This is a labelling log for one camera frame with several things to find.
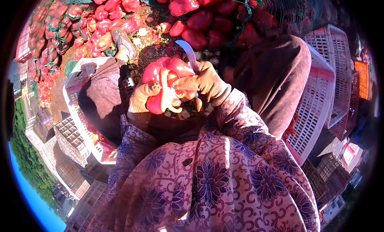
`curved knife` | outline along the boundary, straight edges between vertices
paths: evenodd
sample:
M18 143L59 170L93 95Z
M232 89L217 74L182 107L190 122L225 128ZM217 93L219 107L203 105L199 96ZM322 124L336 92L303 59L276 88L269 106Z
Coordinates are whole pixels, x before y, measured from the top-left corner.
M195 53L193 52L192 47L189 45L188 42L184 40L177 40L175 41L181 48L184 49L185 53L187 53L189 63L191 64L192 70L195 72L196 75L199 74L199 66L197 65Z

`sleeve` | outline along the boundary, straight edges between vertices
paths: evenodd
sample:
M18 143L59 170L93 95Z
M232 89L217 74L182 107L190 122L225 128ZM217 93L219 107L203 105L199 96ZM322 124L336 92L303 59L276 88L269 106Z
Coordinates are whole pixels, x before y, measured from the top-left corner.
M220 132L244 143L259 155L266 144L276 141L260 116L247 106L244 93L237 89L220 105L216 119Z
M262 157L285 183L307 228L319 225L316 200L310 183L281 139L269 134L260 116L248 107L245 95L234 89L217 110L217 123L226 136L242 142Z
M121 187L132 170L158 147L153 136L130 124L125 115L121 115L120 126L122 142L117 149L116 166L109 174L108 191Z

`work glove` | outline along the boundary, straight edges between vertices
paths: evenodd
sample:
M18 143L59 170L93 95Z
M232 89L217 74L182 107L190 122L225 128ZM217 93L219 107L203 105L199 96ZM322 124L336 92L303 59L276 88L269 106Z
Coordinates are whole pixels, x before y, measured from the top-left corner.
M152 115L145 104L149 96L157 95L160 92L160 88L161 86L157 82L142 84L140 80L129 100L127 118L131 124L143 131L148 129Z
M231 93L231 85L225 83L216 73L213 65L208 61L197 62L200 67L198 76L188 76L173 82L173 88L186 91L199 91L206 96L206 101L212 106L221 105ZM202 106L200 98L196 98L196 110Z

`tree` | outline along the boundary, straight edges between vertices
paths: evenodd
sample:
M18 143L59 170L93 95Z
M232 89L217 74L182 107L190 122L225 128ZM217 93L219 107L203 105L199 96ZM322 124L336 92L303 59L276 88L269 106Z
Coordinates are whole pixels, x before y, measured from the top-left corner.
M39 152L25 136L26 117L22 100L16 100L15 109L15 127L10 145L19 164L20 172L41 199L65 222L66 216L57 210L58 205L52 198L52 191L56 186L55 178L42 161Z

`floral patterned jacket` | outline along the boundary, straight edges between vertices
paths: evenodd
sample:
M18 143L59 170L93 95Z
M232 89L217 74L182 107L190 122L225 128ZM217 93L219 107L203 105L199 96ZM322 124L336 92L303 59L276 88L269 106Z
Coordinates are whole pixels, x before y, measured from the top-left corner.
M319 231L310 184L284 142L234 89L198 140L167 143L129 124L89 231Z

